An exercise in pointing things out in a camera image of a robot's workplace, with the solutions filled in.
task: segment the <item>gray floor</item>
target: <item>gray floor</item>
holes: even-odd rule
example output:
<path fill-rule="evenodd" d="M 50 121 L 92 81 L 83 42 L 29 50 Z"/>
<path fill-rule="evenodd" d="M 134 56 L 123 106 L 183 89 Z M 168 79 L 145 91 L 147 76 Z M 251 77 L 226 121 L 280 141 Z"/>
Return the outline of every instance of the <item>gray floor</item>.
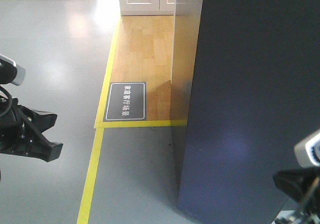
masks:
<path fill-rule="evenodd" d="M 24 106 L 57 113 L 44 134 L 64 143 L 49 163 L 0 154 L 0 223 L 76 223 L 116 9 L 97 0 L 0 0 L 0 53 L 27 71 L 23 85 L 4 87 Z"/>
<path fill-rule="evenodd" d="M 57 113 L 44 134 L 64 143 L 60 158 L 49 163 L 0 155 L 0 223 L 77 222 L 118 18 L 117 8 L 101 6 L 97 0 L 0 1 L 0 53 L 27 70 L 23 85 L 5 88 L 24 106 Z M 170 143 L 169 127 L 105 130 L 91 224 L 195 223 L 176 208 Z"/>
<path fill-rule="evenodd" d="M 170 127 L 104 131 L 90 224 L 192 224 L 176 207 Z"/>

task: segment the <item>yellow tape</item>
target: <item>yellow tape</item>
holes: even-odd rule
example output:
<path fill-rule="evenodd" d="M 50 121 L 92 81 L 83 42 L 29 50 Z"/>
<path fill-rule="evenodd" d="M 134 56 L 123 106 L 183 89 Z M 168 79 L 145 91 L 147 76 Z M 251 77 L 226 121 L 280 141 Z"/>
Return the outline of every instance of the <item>yellow tape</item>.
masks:
<path fill-rule="evenodd" d="M 116 25 L 115 31 L 113 33 L 112 41 L 111 41 L 109 58 L 106 64 L 106 71 L 104 75 L 103 86 L 102 86 L 98 111 L 96 113 L 95 123 L 101 123 L 104 121 L 105 109 L 106 109 L 107 98 L 108 98 L 109 87 L 110 87 L 111 73 L 114 66 L 114 60 L 116 55 L 119 28 L 120 28 L 120 20 Z"/>
<path fill-rule="evenodd" d="M 85 184 L 84 184 L 77 224 L 88 224 L 89 222 L 90 210 L 91 210 L 92 199 L 94 196 L 103 137 L 104 137 L 104 129 L 103 128 L 96 129 L 89 167 L 88 167 Z"/>
<path fill-rule="evenodd" d="M 96 120 L 102 120 L 105 112 L 107 95 L 108 95 L 109 85 L 110 85 L 111 72 L 114 65 L 114 58 L 116 53 L 117 38 L 119 33 L 119 23 L 120 21 L 118 21 L 112 37 L 112 42 L 111 42 L 111 47 L 109 51 L 108 62 L 106 65 L 106 72 L 104 76 L 103 87 L 101 91 Z M 88 167 L 88 171 L 85 179 L 85 185 L 83 189 L 77 224 L 88 224 L 88 221 L 89 221 L 91 204 L 94 196 L 94 190 L 95 190 L 95 184 L 96 184 L 96 178 L 97 178 L 97 172 L 98 172 L 98 166 L 99 166 L 99 159 L 101 154 L 101 146 L 103 142 L 103 136 L 104 136 L 104 128 L 97 128 L 95 131 L 95 137 L 94 137 L 89 167 Z"/>
<path fill-rule="evenodd" d="M 186 119 L 171 120 L 171 126 L 172 127 L 186 127 L 187 124 L 188 124 L 188 121 Z"/>
<path fill-rule="evenodd" d="M 139 121 L 108 121 L 97 122 L 95 128 L 142 128 L 142 127 L 170 127 L 170 120 L 139 120 Z"/>

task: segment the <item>black sign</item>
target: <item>black sign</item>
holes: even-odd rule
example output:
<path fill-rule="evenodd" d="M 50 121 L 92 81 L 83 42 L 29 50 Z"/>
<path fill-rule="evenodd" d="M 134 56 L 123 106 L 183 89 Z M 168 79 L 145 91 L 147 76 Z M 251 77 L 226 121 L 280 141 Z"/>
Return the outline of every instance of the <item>black sign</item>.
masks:
<path fill-rule="evenodd" d="M 147 119 L 145 82 L 110 84 L 105 121 L 143 121 Z"/>

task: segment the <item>wooden floor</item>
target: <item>wooden floor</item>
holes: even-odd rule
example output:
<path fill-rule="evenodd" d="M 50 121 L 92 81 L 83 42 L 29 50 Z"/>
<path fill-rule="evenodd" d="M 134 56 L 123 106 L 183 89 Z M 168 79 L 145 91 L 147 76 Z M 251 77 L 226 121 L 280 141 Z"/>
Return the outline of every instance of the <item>wooden floor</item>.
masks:
<path fill-rule="evenodd" d="M 121 17 L 111 82 L 146 82 L 147 120 L 170 120 L 173 16 Z"/>

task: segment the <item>navy partition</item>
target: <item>navy partition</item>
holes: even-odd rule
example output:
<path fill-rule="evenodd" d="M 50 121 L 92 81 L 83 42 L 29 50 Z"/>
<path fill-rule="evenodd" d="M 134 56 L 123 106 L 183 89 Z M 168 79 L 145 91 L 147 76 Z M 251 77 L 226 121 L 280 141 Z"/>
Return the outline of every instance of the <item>navy partition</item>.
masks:
<path fill-rule="evenodd" d="M 270 224 L 286 203 L 273 174 L 319 128 L 320 0 L 203 0 L 179 208 Z"/>

